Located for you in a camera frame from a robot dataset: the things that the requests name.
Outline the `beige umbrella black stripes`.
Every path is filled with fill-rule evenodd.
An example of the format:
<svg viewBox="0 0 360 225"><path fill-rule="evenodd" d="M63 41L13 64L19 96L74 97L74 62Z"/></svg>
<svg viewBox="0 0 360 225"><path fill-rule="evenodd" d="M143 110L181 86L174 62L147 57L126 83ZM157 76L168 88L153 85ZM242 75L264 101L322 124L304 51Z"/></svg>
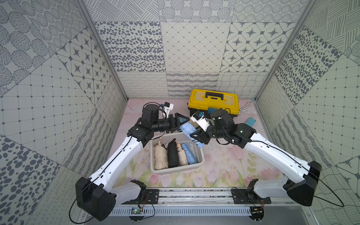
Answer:
<svg viewBox="0 0 360 225"><path fill-rule="evenodd" d="M186 157L186 153L185 153L185 151L183 150L182 145L181 145L179 142L177 142L177 143L176 143L176 146L177 146L178 158L179 158L179 164L180 164L180 166L187 166L187 165L189 165L188 160L187 160L187 157Z"/></svg>

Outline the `right black circuit board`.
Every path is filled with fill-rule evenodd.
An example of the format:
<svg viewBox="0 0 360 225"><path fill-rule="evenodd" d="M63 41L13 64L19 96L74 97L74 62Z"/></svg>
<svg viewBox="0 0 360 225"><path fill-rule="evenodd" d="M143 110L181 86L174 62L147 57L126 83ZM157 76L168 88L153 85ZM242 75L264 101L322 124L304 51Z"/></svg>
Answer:
<svg viewBox="0 0 360 225"><path fill-rule="evenodd" d="M261 222L261 220L264 217L264 209L263 208L257 208L257 207L251 207L250 208L250 216L249 216L254 222Z"/></svg>

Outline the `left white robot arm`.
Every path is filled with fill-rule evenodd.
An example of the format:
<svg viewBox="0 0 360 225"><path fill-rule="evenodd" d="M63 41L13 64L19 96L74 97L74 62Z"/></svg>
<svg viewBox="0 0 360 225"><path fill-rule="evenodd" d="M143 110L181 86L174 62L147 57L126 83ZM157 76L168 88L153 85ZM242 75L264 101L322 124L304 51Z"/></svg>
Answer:
<svg viewBox="0 0 360 225"><path fill-rule="evenodd" d="M129 129L118 150L89 178L81 177L76 183L74 204L98 221L106 219L114 207L147 201L146 185L137 180L114 187L114 184L131 159L154 138L156 132L174 132L189 122L187 116L170 114L157 103L142 109L142 116Z"/></svg>

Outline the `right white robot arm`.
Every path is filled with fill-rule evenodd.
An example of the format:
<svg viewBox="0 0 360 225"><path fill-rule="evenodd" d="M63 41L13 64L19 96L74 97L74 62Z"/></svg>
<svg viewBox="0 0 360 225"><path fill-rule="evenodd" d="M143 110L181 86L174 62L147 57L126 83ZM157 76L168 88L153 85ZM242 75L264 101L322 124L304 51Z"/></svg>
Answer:
<svg viewBox="0 0 360 225"><path fill-rule="evenodd" d="M284 177L277 180L253 179L248 187L248 197L289 197L302 206L311 206L318 186L322 166L316 161L299 159L268 141L253 127L236 124L228 111L217 109L208 121L204 113L196 111L190 118L199 128L190 136L208 144L212 138L226 140L227 144L246 149L280 170Z"/></svg>

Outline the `pink floral table mat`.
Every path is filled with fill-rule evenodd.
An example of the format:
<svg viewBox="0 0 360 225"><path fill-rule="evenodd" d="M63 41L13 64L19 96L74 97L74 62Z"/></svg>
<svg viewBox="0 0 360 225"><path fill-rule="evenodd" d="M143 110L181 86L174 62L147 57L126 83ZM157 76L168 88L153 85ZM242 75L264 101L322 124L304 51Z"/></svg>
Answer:
<svg viewBox="0 0 360 225"><path fill-rule="evenodd" d="M130 99L125 105L125 112L115 130L117 132L108 158L120 147L128 129L142 115L142 107L148 102L172 103L174 104L172 113L189 116L187 99ZM254 118L256 120L254 128L267 138L253 101L239 100L239 106L245 110L239 118L235 118L235 123L246 123L249 118ZM281 171L266 160L235 145L219 145L216 140L211 139L202 150L205 162L201 167L170 174L157 174L150 168L150 144L148 143L130 161L114 186L121 186L136 179L152 188L239 188L247 187L252 179L272 180L283 176Z"/></svg>

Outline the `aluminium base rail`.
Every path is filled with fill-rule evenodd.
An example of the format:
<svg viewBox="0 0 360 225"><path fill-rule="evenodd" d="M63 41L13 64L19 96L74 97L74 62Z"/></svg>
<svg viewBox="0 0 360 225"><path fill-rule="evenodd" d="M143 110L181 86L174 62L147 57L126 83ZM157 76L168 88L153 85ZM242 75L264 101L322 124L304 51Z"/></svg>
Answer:
<svg viewBox="0 0 360 225"><path fill-rule="evenodd" d="M271 212L283 216L287 210L308 215L308 210L289 198L271 197L251 202L244 188L225 189L148 189L147 201L142 204L126 202L112 210L111 216L129 217L132 208L143 211L144 218L154 216L250 216L250 208L264 209L264 217Z"/></svg>

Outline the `white plastic storage box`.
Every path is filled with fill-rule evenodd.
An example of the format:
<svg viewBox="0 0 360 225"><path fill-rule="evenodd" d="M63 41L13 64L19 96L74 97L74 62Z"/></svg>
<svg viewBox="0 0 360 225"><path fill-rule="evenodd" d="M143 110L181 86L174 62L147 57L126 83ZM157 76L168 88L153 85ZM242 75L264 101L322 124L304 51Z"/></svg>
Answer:
<svg viewBox="0 0 360 225"><path fill-rule="evenodd" d="M150 144L150 160L151 160L151 164L150 164L150 168L151 171L153 173L157 173L157 174L170 174L170 173L178 173L181 171L186 171L186 170L194 170L197 169L199 167L201 167L204 162L204 154L203 154L203 150L202 148L199 148L193 141L191 141L185 134L183 134L182 132L179 133L169 133L169 134L165 134L164 136L161 137L161 143L165 144L165 143L169 143L170 141L172 141L173 139L176 139L176 141L178 141L179 143L187 143L190 145L190 150L191 152L194 154L194 157L196 158L196 160L198 161L197 164L192 164L192 165L187 165L187 166L178 166L178 167L174 167L174 168L167 168L167 169L162 169L162 170L156 170L155 169L155 153L154 153L154 149L155 149L155 145L158 143L159 139L156 140L150 140L149 144Z"/></svg>

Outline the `left green circuit board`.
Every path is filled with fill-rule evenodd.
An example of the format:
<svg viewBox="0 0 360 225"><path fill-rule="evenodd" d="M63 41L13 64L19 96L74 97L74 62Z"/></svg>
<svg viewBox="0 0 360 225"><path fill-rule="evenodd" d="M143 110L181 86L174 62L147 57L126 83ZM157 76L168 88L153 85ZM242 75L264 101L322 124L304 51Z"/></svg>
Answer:
<svg viewBox="0 0 360 225"><path fill-rule="evenodd" d="M143 211L139 208L132 208L129 218L132 222L139 222L144 218Z"/></svg>

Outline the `yellow black toolbox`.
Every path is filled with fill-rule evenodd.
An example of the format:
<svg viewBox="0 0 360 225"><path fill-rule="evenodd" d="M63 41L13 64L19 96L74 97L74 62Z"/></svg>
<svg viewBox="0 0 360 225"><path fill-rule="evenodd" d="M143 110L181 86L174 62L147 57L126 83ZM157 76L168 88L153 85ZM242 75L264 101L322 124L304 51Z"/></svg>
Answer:
<svg viewBox="0 0 360 225"><path fill-rule="evenodd" d="M191 115L199 110L210 119L210 114L220 108L225 109L232 117L237 116L239 113L238 96L218 91L192 90L188 103Z"/></svg>

